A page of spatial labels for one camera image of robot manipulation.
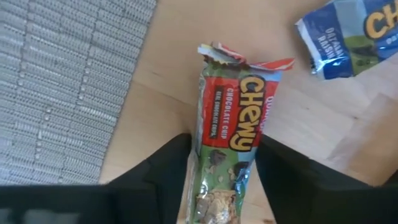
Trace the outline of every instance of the snack wrapper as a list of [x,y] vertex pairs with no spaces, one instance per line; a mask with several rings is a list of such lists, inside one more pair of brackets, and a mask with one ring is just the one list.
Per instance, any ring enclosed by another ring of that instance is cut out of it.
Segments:
[[246,59],[222,44],[201,45],[200,99],[188,223],[240,223],[251,164],[283,70],[292,58]]
[[324,79],[353,77],[398,52],[398,0],[334,0],[296,23]]

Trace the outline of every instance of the woven mat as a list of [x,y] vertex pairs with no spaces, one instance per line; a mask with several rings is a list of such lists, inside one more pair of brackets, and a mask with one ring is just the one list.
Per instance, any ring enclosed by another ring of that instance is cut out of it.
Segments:
[[0,4],[0,185],[98,183],[156,1]]

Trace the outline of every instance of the wooden table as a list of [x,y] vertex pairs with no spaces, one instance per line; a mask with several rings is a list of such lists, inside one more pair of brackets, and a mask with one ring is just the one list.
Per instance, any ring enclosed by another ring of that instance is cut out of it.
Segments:
[[[294,69],[284,74],[264,130],[272,138],[325,164],[333,152],[364,145],[357,144],[363,142],[364,130],[372,146],[378,146],[383,136],[383,142],[387,141],[384,147],[391,149],[398,143],[392,140],[398,135],[398,128],[392,125],[398,121],[398,113],[394,113],[398,111],[398,76],[390,72],[397,69],[394,63],[387,62],[356,78],[328,82],[309,74],[309,55],[294,23],[325,2],[159,0],[101,182],[134,167],[175,135],[193,133],[203,60],[197,47],[212,40],[237,50],[252,62],[297,58]],[[380,120],[384,121],[382,126],[378,125]],[[369,162],[369,156],[360,159],[353,165],[358,169],[363,161]],[[185,200],[181,209],[182,220]],[[264,223],[264,219],[273,217],[254,169],[243,223]]]

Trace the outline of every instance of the wooden surface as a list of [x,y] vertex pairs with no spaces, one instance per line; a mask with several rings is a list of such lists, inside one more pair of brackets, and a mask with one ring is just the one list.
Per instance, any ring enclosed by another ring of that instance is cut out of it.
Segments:
[[[309,56],[294,23],[325,2],[159,0],[101,182],[134,167],[175,135],[193,132],[202,70],[197,47],[217,40],[252,62],[297,58],[294,69],[284,74],[264,132],[328,166],[380,184],[383,180],[369,176],[391,172],[398,161],[388,154],[398,145],[397,128],[389,125],[398,121],[398,107],[390,106],[398,99],[398,58],[356,78],[321,82],[310,76]],[[370,136],[378,152],[366,144]],[[380,139],[388,144],[379,146]],[[347,149],[352,146],[355,151]],[[341,165],[342,154],[354,159],[343,157]],[[383,165],[386,157],[388,167]],[[363,164],[369,164],[365,171]],[[183,202],[181,220],[184,210]],[[264,219],[272,219],[272,212],[254,169],[242,223]]]

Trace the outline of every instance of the blue wrapper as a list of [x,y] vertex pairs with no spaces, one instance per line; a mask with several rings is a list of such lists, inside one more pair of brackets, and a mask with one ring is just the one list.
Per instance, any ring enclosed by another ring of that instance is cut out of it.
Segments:
[[398,0],[334,0],[296,23],[313,73],[354,77],[398,52]]

